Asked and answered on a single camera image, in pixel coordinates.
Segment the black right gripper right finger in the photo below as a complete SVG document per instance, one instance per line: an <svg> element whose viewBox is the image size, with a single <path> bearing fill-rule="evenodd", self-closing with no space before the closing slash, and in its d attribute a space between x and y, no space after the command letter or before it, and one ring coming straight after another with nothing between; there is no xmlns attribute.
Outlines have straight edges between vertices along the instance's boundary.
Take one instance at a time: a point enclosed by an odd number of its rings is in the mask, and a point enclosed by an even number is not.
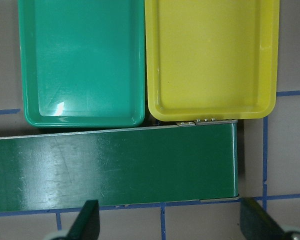
<svg viewBox="0 0 300 240"><path fill-rule="evenodd" d="M240 230L246 240L289 240L285 232L273 218L250 197L240 201Z"/></svg>

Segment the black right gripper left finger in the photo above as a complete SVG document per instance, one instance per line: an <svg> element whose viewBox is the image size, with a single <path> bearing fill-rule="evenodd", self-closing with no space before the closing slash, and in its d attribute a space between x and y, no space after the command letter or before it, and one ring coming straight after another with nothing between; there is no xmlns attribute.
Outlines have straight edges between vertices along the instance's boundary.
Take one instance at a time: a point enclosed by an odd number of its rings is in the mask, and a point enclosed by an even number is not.
<svg viewBox="0 0 300 240"><path fill-rule="evenodd" d="M98 200L87 200L66 235L67 240L97 240L100 235Z"/></svg>

